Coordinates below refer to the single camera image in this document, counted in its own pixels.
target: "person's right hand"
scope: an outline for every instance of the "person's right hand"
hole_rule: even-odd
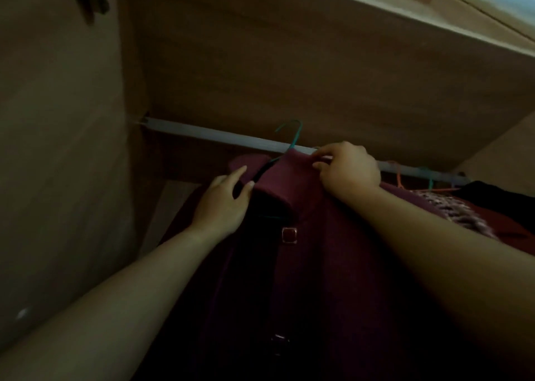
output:
[[[320,171],[319,178],[325,189],[342,202],[355,191],[366,191],[381,183],[377,161],[362,146],[333,143],[318,149],[313,156],[332,156],[330,165],[318,161],[312,166]]]

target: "purple jacket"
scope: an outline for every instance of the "purple jacket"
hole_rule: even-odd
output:
[[[270,161],[244,155],[242,183]],[[360,216],[294,150],[259,178],[244,223],[207,257],[134,379],[415,380],[495,371]],[[440,216],[427,201],[382,188]],[[194,193],[167,238],[184,229]]]

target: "person's left hand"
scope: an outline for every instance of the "person's left hand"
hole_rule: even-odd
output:
[[[243,166],[231,175],[220,175],[212,181],[197,205],[190,229],[210,237],[215,243],[237,230],[244,220],[255,184],[247,183],[237,199],[232,196],[234,186],[246,169],[247,166]]]

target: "black garment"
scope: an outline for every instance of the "black garment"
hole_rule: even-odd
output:
[[[453,195],[508,216],[535,235],[535,197],[509,192],[481,181],[471,182]]]

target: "hand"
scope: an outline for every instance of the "hand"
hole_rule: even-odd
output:
[[[319,179],[325,189],[342,202],[354,191],[365,191],[381,183],[377,161],[362,146],[333,143],[318,149],[313,156],[332,156],[331,165],[316,162],[313,167],[320,171]]]
[[[255,184],[247,183],[237,199],[232,196],[234,186],[246,169],[247,166],[243,166],[231,175],[220,175],[212,181],[197,205],[190,229],[210,237],[215,244],[237,230],[244,220]]]

